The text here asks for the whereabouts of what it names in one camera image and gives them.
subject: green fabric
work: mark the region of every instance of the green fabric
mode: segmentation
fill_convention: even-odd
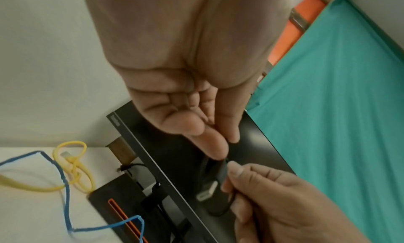
[[[247,112],[372,242],[404,241],[404,60],[348,0],[321,13]]]

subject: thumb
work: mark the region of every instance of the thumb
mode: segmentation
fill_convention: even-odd
[[[276,182],[287,172],[256,164],[241,166],[230,161],[228,176],[234,188],[260,206],[268,215],[275,216],[290,203],[290,190]]]

